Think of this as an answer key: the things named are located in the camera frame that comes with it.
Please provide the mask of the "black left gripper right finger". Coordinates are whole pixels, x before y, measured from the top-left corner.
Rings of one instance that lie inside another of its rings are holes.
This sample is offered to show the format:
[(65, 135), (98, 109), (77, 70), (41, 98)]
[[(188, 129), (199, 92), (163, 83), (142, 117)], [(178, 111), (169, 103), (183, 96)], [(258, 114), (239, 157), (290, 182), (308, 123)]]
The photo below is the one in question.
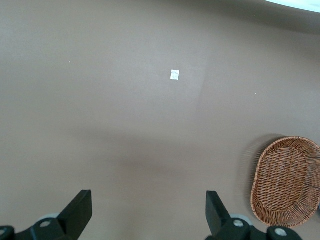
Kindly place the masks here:
[(271, 226), (262, 232), (247, 221), (231, 217), (216, 191), (206, 192), (206, 221), (211, 235), (208, 240), (299, 240), (292, 229)]

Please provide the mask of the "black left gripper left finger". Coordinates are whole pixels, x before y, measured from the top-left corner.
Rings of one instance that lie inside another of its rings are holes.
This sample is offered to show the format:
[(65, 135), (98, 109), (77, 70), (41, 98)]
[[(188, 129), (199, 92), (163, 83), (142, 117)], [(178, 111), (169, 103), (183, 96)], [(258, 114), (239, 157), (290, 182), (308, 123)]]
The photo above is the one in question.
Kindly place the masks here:
[(77, 240), (93, 215), (92, 191), (81, 190), (58, 214), (37, 221), (30, 228), (15, 232), (13, 226), (0, 227), (2, 240)]

